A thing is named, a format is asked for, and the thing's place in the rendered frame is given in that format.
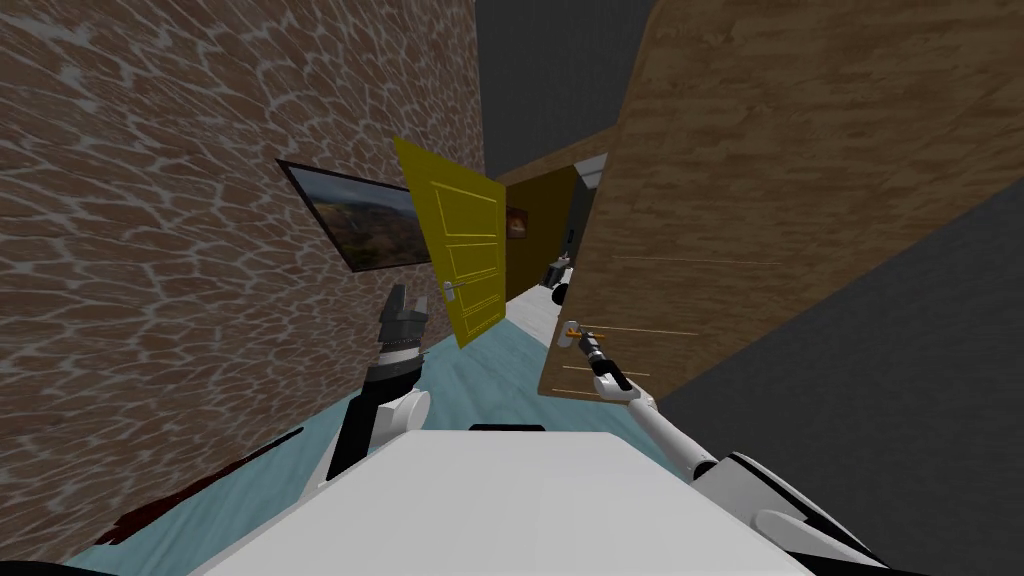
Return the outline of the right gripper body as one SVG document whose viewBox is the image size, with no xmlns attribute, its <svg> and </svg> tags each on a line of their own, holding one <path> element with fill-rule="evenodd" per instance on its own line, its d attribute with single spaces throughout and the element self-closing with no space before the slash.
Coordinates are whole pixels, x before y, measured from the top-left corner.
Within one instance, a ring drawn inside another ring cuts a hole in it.
<svg viewBox="0 0 1024 576">
<path fill-rule="evenodd" d="M 587 358 L 598 392 L 631 392 L 631 381 L 602 351 L 596 334 L 581 332 L 578 346 Z"/>
</svg>

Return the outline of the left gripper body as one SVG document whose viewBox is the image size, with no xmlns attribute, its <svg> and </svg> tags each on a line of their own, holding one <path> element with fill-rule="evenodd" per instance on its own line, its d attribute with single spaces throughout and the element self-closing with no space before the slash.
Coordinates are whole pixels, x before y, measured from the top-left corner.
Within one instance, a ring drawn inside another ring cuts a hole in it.
<svg viewBox="0 0 1024 576">
<path fill-rule="evenodd" d="M 377 341 L 383 345 L 411 342 L 418 347 L 422 339 L 428 314 L 417 310 L 385 310 L 380 315 L 380 331 Z"/>
</svg>

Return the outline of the white and orange door handle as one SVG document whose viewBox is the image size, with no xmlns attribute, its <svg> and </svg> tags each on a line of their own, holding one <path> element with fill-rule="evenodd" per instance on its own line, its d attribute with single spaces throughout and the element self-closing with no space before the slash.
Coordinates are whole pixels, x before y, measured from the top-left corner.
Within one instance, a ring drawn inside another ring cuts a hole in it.
<svg viewBox="0 0 1024 576">
<path fill-rule="evenodd" d="M 604 335 L 589 331 L 575 321 L 566 321 L 560 328 L 556 344 L 562 348 L 577 346 L 590 354 L 594 349 L 601 348 L 601 340 L 604 338 Z"/>
</svg>

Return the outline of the yellow panelled door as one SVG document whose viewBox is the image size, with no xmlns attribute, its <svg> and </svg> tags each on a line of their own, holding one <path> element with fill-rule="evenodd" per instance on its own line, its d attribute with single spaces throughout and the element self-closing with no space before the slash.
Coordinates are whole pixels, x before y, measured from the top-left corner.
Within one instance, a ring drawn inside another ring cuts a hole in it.
<svg viewBox="0 0 1024 576">
<path fill-rule="evenodd" d="M 457 344 L 464 348 L 505 317 L 506 188 L 395 137 Z M 466 282 L 454 302 L 444 281 Z"/>
</svg>

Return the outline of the black framed landscape picture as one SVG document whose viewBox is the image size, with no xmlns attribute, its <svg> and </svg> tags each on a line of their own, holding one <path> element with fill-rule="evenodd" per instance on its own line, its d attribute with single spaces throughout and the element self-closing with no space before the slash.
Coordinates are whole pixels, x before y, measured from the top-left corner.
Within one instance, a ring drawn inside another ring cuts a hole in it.
<svg viewBox="0 0 1024 576">
<path fill-rule="evenodd" d="M 282 159 L 278 165 L 350 271 L 431 262 L 408 189 Z"/>
</svg>

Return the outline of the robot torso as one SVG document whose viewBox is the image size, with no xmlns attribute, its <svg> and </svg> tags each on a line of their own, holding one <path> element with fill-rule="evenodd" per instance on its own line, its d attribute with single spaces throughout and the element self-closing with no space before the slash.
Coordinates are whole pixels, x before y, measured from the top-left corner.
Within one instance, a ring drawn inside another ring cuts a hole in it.
<svg viewBox="0 0 1024 576">
<path fill-rule="evenodd" d="M 190 576 L 812 576 L 621 438 L 417 430 Z"/>
</svg>

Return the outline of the brown wooden door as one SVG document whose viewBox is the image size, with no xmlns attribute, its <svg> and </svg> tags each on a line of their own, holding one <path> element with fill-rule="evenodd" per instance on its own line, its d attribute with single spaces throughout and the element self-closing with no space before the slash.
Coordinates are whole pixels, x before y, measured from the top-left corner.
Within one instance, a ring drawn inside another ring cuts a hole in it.
<svg viewBox="0 0 1024 576">
<path fill-rule="evenodd" d="M 1024 0 L 657 0 L 559 321 L 664 397 L 1024 177 Z"/>
</svg>

